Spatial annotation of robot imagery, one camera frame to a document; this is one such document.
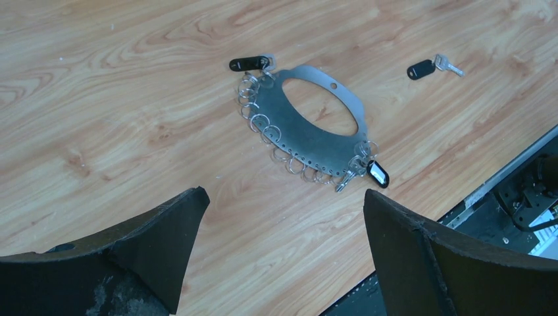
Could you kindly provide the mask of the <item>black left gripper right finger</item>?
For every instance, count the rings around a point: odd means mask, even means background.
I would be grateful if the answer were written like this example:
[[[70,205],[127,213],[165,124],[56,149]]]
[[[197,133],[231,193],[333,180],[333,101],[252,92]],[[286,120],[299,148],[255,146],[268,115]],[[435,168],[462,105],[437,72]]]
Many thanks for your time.
[[[389,315],[556,315],[557,262],[494,246],[367,190],[363,215]]]

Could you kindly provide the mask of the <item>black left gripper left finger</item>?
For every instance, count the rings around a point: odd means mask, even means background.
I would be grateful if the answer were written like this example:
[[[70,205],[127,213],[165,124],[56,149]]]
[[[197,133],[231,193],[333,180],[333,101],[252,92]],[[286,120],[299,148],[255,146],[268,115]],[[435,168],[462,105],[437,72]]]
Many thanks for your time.
[[[2,315],[173,315],[210,199],[190,188],[44,253],[1,258]]]

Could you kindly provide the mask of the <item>metal key holder plate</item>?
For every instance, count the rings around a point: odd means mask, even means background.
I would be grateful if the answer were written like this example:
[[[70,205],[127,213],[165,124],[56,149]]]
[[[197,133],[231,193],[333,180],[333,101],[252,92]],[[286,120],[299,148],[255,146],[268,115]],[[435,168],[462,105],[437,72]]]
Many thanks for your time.
[[[357,131],[343,136],[323,130],[308,121],[291,104],[283,90],[286,80],[303,80],[328,91],[338,98],[351,113]],[[361,100],[333,77],[321,70],[300,65],[274,74],[264,70],[259,77],[246,72],[238,87],[241,115],[247,119],[252,131],[261,135],[264,142],[274,144],[288,154],[286,161],[299,161],[306,170],[313,170],[311,182],[340,178],[336,191],[342,191],[357,176],[369,175],[367,165],[377,161],[378,145],[369,140],[365,121],[365,108]]]

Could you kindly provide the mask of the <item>silver key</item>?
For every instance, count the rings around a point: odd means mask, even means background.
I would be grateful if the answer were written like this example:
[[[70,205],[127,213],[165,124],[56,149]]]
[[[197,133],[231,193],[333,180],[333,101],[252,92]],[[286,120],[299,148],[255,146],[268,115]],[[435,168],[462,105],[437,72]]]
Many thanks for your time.
[[[465,75],[465,72],[451,64],[448,57],[445,55],[436,54],[433,62],[434,66],[440,71],[452,71],[460,77]]]

